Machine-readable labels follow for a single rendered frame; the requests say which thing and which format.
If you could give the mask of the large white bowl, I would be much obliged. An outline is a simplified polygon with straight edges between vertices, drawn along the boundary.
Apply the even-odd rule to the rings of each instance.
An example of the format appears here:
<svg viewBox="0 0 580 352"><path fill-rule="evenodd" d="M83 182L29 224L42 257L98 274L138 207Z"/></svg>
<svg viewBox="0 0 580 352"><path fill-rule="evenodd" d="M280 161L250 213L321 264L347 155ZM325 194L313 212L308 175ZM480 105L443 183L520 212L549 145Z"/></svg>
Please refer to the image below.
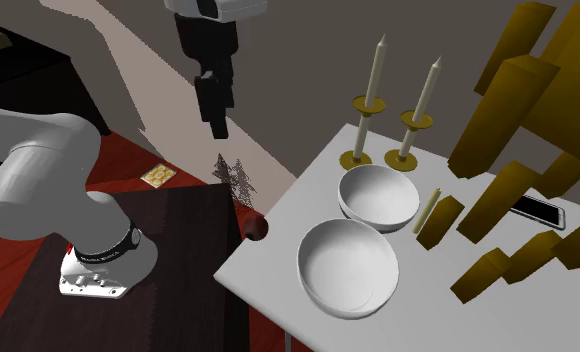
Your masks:
<svg viewBox="0 0 580 352"><path fill-rule="evenodd" d="M352 219L330 219L306 232L296 255L297 275L323 312L357 320L380 310L399 282L399 263L389 242Z"/></svg>

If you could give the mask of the yellow patterned square tile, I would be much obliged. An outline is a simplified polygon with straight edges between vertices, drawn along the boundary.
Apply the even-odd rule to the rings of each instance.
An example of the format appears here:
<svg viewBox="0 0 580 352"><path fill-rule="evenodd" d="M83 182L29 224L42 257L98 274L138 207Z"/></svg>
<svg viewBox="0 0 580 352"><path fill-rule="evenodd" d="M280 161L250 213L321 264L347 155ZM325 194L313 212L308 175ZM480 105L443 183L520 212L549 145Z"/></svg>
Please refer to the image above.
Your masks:
<svg viewBox="0 0 580 352"><path fill-rule="evenodd" d="M140 179L154 188L159 188L174 177L177 172L160 163L143 174Z"/></svg>

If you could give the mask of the white table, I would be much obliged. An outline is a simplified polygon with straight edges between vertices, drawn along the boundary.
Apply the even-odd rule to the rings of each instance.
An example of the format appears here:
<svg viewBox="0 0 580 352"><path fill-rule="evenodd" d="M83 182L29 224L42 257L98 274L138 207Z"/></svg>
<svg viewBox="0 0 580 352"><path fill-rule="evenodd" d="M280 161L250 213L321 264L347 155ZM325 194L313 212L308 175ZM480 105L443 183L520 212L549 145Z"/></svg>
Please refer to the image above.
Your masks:
<svg viewBox="0 0 580 352"><path fill-rule="evenodd" d="M483 254L511 254L543 231L512 213L478 243L450 230L428 250L410 227L390 233L400 270L391 299L360 320L318 309L300 284L297 250L310 228L341 216L339 158L356 134L353 125L336 134L267 213L267 236L244 241L219 268L219 283L314 352L580 352L580 269L553 260L467 303L452 292Z"/></svg>

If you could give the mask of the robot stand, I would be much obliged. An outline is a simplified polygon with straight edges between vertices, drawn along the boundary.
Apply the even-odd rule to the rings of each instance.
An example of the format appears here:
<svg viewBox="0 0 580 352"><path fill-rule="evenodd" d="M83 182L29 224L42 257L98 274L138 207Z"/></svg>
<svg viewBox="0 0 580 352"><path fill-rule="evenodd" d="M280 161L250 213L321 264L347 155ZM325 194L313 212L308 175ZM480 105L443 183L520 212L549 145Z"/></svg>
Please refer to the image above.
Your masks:
<svg viewBox="0 0 580 352"><path fill-rule="evenodd" d="M0 352L249 352L248 306L213 277L242 241L228 186L115 199L157 245L150 275L120 299L65 296L66 242L48 236L0 319Z"/></svg>

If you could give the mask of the tall gold candlestick with candle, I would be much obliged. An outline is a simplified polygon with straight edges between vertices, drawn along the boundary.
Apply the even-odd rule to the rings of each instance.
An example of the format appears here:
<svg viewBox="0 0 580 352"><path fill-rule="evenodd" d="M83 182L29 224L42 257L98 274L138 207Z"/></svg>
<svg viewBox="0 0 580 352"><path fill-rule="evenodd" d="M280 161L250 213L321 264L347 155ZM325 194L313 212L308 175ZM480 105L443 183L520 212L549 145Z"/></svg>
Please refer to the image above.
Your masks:
<svg viewBox="0 0 580 352"><path fill-rule="evenodd" d="M387 51L387 35L384 34L377 44L374 60L371 68L369 83L365 95L357 96L353 99L353 107L361 113L356 141L353 150L344 152L339 159L340 165L345 170L350 170L356 166L371 164L371 158L363 152L370 118L383 112L386 108L385 102L376 96L380 77L383 70Z"/></svg>

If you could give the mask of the loose cream candle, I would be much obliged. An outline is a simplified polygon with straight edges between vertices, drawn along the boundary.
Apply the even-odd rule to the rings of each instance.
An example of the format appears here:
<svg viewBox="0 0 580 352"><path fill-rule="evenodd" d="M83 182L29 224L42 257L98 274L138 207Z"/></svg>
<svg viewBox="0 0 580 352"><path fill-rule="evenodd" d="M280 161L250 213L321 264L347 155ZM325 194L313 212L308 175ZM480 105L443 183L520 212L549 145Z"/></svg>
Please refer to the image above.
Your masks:
<svg viewBox="0 0 580 352"><path fill-rule="evenodd" d="M420 216L418 217L418 219L417 219L417 221L412 229L412 232L414 234L418 234L421 231L421 229L424 226L425 222L427 221L430 213L432 212L437 201L439 200L441 193L442 193L442 190L440 188L436 188L434 190L434 192L432 193L431 197L427 201L425 208L422 210Z"/></svg>

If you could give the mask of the small white bowl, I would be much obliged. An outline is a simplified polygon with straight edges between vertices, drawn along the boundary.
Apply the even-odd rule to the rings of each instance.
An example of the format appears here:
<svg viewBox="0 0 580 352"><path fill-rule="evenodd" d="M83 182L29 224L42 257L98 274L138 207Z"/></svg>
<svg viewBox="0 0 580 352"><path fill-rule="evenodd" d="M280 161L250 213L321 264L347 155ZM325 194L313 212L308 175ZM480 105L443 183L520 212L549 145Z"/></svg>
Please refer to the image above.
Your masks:
<svg viewBox="0 0 580 352"><path fill-rule="evenodd" d="M404 174L381 165L360 165L347 171L338 184L338 202L349 218L380 232L406 226L417 214L420 198Z"/></svg>

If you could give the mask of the dark red round pot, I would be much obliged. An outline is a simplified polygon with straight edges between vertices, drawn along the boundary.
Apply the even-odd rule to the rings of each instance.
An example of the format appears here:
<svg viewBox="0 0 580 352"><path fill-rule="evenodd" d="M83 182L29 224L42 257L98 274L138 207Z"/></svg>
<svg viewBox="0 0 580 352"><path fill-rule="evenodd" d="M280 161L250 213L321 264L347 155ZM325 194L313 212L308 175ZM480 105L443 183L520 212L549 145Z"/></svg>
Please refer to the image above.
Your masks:
<svg viewBox="0 0 580 352"><path fill-rule="evenodd" d="M245 236L252 241L260 241L264 239L269 231L269 224L264 216L253 215L249 216L243 225L243 232Z"/></svg>

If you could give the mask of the short gold candlestick with candle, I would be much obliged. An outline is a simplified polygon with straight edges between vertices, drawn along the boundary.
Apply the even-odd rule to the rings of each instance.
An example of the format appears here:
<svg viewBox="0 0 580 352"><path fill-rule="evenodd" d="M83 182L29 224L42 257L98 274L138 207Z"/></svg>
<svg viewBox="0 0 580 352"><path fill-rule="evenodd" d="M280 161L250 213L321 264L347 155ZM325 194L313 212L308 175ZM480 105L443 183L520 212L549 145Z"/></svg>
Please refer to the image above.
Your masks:
<svg viewBox="0 0 580 352"><path fill-rule="evenodd" d="M417 159L410 152L418 130L427 129L432 126L432 118L426 114L426 108L432 96L433 90L438 81L442 63L439 57L431 66L426 82L422 89L418 103L414 110L404 111L401 114L401 121L406 125L407 131L403 138L401 147L388 151L384 156L386 164L398 171L408 172L417 167Z"/></svg>

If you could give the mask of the dry brown plant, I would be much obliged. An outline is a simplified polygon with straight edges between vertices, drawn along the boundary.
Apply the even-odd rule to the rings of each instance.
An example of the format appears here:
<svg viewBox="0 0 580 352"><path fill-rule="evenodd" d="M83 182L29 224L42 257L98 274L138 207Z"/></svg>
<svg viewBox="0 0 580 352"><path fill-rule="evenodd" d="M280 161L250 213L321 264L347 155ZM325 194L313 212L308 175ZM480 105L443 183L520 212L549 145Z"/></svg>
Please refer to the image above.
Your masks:
<svg viewBox="0 0 580 352"><path fill-rule="evenodd" d="M250 208L253 207L252 195L256 193L256 190L250 183L250 177L245 172L240 159L230 165L221 154L218 154L212 174L222 183L230 186L234 201Z"/></svg>

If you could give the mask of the black smartphone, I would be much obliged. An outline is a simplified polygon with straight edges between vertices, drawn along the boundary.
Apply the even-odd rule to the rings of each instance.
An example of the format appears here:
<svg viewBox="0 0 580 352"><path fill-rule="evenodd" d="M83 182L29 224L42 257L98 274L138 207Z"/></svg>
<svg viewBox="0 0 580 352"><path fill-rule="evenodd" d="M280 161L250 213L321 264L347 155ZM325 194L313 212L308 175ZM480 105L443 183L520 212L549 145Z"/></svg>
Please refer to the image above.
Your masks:
<svg viewBox="0 0 580 352"><path fill-rule="evenodd" d="M564 209L529 195L523 195L510 211L554 229L564 230L566 227Z"/></svg>

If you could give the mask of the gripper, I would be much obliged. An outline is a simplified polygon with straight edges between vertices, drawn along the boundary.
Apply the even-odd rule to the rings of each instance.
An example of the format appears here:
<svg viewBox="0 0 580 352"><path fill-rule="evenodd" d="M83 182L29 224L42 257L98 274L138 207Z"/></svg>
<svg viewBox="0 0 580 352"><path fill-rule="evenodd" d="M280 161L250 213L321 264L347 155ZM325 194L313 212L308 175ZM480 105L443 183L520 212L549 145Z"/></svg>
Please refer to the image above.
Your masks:
<svg viewBox="0 0 580 352"><path fill-rule="evenodd" d="M199 63L203 74L195 77L201 119L210 124L215 139L227 139L226 108L234 107L232 56L239 48L236 22L179 14L174 19L182 51Z"/></svg>

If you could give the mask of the black cabinet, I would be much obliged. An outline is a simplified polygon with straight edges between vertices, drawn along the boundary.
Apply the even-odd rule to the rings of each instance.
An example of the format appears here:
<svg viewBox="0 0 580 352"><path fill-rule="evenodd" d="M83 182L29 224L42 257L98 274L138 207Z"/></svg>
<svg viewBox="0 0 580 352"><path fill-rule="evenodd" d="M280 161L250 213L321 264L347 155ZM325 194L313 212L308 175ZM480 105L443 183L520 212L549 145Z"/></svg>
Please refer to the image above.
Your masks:
<svg viewBox="0 0 580 352"><path fill-rule="evenodd" d="M0 26L11 41L0 49L0 108L33 114L71 113L103 136L111 131L71 58Z"/></svg>

